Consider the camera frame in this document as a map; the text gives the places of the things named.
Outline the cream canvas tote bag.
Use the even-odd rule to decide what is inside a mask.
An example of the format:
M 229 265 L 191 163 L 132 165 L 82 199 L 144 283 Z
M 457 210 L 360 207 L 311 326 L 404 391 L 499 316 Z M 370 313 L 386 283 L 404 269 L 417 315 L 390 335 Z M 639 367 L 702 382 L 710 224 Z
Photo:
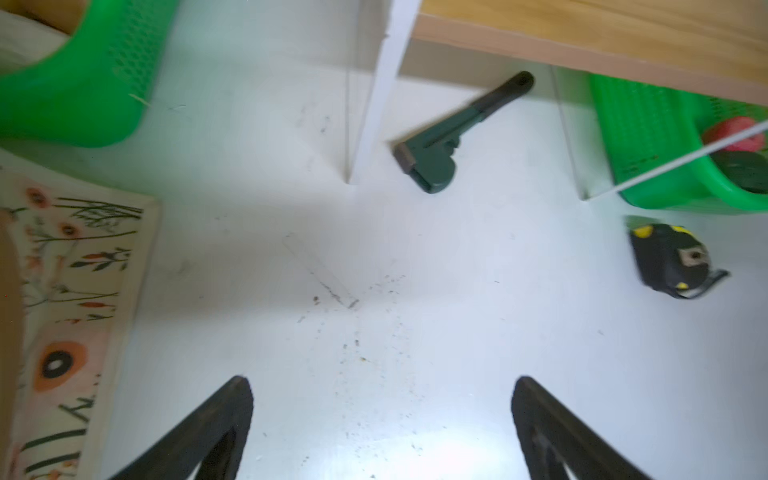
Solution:
M 148 196 L 1 164 L 18 266 L 21 364 L 5 479 L 91 479 L 160 219 Z

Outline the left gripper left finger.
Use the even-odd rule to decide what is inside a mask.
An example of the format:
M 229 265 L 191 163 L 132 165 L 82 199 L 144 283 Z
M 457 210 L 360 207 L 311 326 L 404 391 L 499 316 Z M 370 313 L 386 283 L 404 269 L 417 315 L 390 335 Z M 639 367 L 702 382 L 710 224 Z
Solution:
M 249 381 L 234 376 L 115 479 L 234 479 L 253 414 Z

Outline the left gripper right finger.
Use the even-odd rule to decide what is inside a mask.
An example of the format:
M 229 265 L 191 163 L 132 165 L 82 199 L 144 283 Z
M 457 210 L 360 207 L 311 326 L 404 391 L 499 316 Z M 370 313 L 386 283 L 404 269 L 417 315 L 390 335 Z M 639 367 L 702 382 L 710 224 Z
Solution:
M 511 413 L 532 479 L 647 477 L 529 376 L 515 383 Z

